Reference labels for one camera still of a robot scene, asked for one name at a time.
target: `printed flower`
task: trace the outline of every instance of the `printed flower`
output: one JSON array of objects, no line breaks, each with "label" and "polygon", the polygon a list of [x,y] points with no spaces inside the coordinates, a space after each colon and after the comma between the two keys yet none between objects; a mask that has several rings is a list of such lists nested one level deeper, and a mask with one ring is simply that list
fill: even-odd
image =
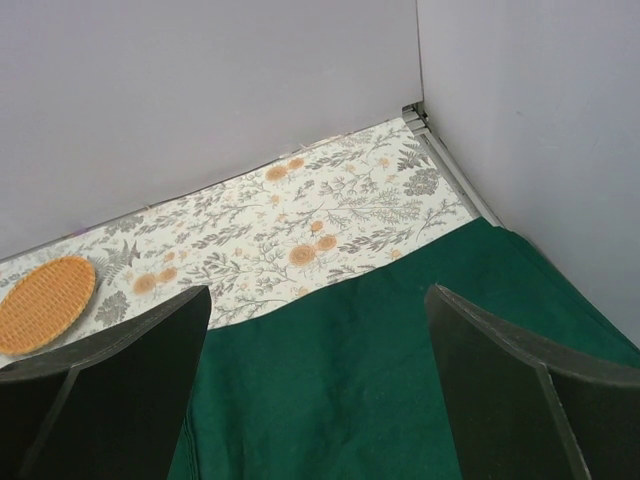
[{"label": "printed flower", "polygon": [[177,275],[178,275],[178,270],[176,268],[173,268],[173,267],[167,268],[166,270],[163,270],[162,272],[160,272],[160,275],[158,275],[158,281],[162,283],[167,283],[173,280],[174,278],[176,278]]},{"label": "printed flower", "polygon": [[278,165],[277,167],[271,167],[267,170],[265,177],[270,182],[277,182],[287,176],[287,167]]},{"label": "printed flower", "polygon": [[303,165],[304,165],[304,158],[298,157],[290,160],[287,166],[289,167],[290,170],[297,170]]},{"label": "printed flower", "polygon": [[133,293],[136,295],[144,295],[149,293],[156,286],[156,276],[152,273],[145,273],[138,277],[133,284]]},{"label": "printed flower", "polygon": [[304,267],[316,258],[316,251],[311,245],[298,245],[289,253],[289,261],[296,267]]},{"label": "printed flower", "polygon": [[335,247],[337,243],[338,241],[336,240],[336,237],[334,237],[333,235],[325,235],[324,237],[320,238],[320,240],[318,240],[318,243],[316,243],[316,248],[322,252],[326,252],[327,250],[331,250],[333,247]]}]

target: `green cloth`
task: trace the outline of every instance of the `green cloth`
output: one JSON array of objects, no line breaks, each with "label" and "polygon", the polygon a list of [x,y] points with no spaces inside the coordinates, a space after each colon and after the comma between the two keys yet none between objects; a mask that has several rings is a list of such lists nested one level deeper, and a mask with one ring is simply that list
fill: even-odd
[{"label": "green cloth", "polygon": [[640,352],[521,237],[484,220],[207,334],[170,478],[460,478],[424,308],[441,284],[559,343]]}]

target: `wicker coaster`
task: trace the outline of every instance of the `wicker coaster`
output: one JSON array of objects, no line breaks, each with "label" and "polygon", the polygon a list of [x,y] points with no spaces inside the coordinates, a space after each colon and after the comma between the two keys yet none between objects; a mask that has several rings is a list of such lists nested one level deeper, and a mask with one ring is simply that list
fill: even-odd
[{"label": "wicker coaster", "polygon": [[40,348],[80,316],[96,274],[89,261],[62,257],[36,268],[0,303],[0,353],[20,355]]}]

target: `wall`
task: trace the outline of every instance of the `wall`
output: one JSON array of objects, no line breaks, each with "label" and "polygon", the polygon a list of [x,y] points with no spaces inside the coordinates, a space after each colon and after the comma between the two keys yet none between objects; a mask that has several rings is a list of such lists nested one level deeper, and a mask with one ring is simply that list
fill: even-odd
[{"label": "wall", "polygon": [[426,107],[450,152],[640,344],[640,3],[418,6]]},{"label": "wall", "polygon": [[414,0],[7,0],[0,258],[422,98]]}]

